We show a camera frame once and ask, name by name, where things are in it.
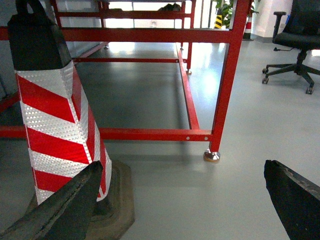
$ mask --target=epoxy floor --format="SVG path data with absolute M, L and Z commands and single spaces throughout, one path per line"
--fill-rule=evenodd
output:
M 298 51 L 242 42 L 217 164 L 206 142 L 105 141 L 110 157 L 131 167 L 135 223 L 123 240 L 289 240 L 264 179 L 278 160 L 320 185 L 320 77 L 313 95 L 290 72 L 262 85 L 262 68 L 293 63 Z M 173 44 L 111 43 L 95 57 L 175 55 Z M 189 76 L 200 126 L 212 126 L 223 44 L 195 43 Z M 305 64 L 319 68 L 320 57 Z M 78 73 L 100 127 L 188 128 L 178 66 L 173 63 L 80 63 Z M 19 106 L 0 115 L 21 124 Z M 0 231 L 21 217 L 33 195 L 27 144 L 0 140 Z

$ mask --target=red metal frame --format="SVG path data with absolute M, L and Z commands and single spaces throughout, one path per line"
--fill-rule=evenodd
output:
M 0 100 L 0 113 L 2 113 L 4 110 L 6 110 L 7 108 L 9 108 L 17 102 L 19 102 L 18 92 L 15 92 L 14 94 L 11 94 L 6 98 Z
M 231 30 L 213 29 L 159 29 L 159 28 L 62 28 L 66 41 L 83 42 L 161 42 L 161 43 L 227 43 L 217 104 L 212 130 L 196 129 L 193 117 L 196 115 L 190 99 L 188 81 L 181 69 L 184 94 L 191 129 L 127 129 L 100 128 L 105 140 L 149 140 L 149 141 L 208 141 L 211 152 L 219 150 L 229 99 L 235 77 L 240 52 L 243 30 L 246 24 L 247 9 L 251 0 L 238 0 L 236 4 L 233 27 Z M 6 27 L 0 27 L 0 40 L 8 40 Z M 178 63 L 183 60 L 178 53 Z M 25 138 L 23 126 L 0 126 L 0 137 Z
M 89 57 L 90 55 L 94 54 L 96 51 L 99 51 L 100 49 L 104 48 L 105 46 L 107 46 L 109 44 L 109 42 L 104 41 L 100 44 L 98 44 L 97 46 L 94 46 L 93 48 L 89 49 L 88 51 L 84 52 L 83 54 L 81 54 L 78 57 L 73 58 L 73 61 L 75 63 L 77 62 L 85 62 L 82 61 L 83 59 L 86 59 L 87 57 Z
M 98 1 L 98 12 L 61 12 L 58 9 L 57 0 L 50 0 L 53 5 L 55 17 L 59 19 L 58 25 L 61 26 L 61 18 L 100 18 L 102 28 L 105 27 L 104 19 L 162 19 L 162 20 L 182 20 L 182 28 L 184 28 L 185 18 L 190 18 L 190 28 L 194 28 L 195 22 L 195 10 L 196 10 L 196 0 L 191 0 L 191 13 L 186 13 L 186 2 L 183 1 L 181 3 L 181 11 L 122 11 L 119 9 L 109 9 L 108 2 Z M 188 44 L 188 54 L 187 59 L 185 60 L 186 68 L 189 72 L 191 68 L 191 57 L 192 57 L 192 42 Z M 83 59 L 84 56 L 76 58 L 76 62 L 139 62 L 139 63 L 174 63 L 169 59 L 137 59 L 137 58 L 90 58 Z

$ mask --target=chair wheel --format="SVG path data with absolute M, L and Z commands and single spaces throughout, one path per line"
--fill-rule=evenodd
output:
M 311 95 L 314 92 L 314 87 L 310 86 L 306 89 L 305 94 Z
M 267 74 L 268 72 L 269 72 L 269 69 L 268 69 L 268 68 L 262 69 L 262 73 L 263 73 L 263 74 Z
M 262 84 L 267 84 L 269 82 L 269 78 L 265 77 L 264 79 L 262 79 Z

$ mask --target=red and white striped cone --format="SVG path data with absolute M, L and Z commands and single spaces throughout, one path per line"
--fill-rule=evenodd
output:
M 16 71 L 38 204 L 92 161 L 101 161 L 98 201 L 108 193 L 111 160 L 71 61 L 55 70 Z
M 244 30 L 242 40 L 252 41 L 252 39 L 251 39 L 251 26 L 252 26 L 252 16 L 249 16 L 248 21 L 246 22 L 246 25 L 245 25 L 245 30 Z
M 27 16 L 21 15 L 28 11 L 26 4 L 19 6 L 22 2 L 16 1 L 18 14 L 8 23 L 8 33 L 37 202 L 92 161 L 103 166 L 101 201 L 108 194 L 112 162 L 66 42 L 38 0 L 28 1 L 35 14 Z

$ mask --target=chair backrest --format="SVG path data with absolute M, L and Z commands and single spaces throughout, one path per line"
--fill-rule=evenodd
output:
M 293 0 L 283 32 L 320 36 L 320 0 Z

